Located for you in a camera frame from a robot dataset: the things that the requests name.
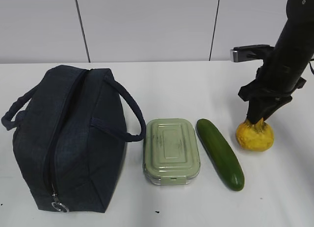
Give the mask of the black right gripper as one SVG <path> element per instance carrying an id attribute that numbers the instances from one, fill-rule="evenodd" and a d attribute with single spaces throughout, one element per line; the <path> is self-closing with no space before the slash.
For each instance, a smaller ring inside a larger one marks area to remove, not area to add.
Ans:
<path id="1" fill-rule="evenodd" d="M 306 65 L 270 65 L 258 68 L 256 78 L 242 86 L 238 95 L 249 101 L 248 121 L 266 121 L 275 111 L 292 101 L 291 94 L 306 83 L 301 77 Z"/>

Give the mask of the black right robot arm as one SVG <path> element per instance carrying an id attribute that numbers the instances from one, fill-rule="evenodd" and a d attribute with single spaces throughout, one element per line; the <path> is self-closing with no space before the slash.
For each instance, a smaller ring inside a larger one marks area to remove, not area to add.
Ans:
<path id="1" fill-rule="evenodd" d="M 292 93 L 301 89 L 301 77 L 314 54 L 314 0 L 288 0 L 287 21 L 274 47 L 252 45 L 231 49 L 233 62 L 261 59 L 255 79 L 238 93 L 249 103 L 247 120 L 256 124 L 291 102 Z"/>

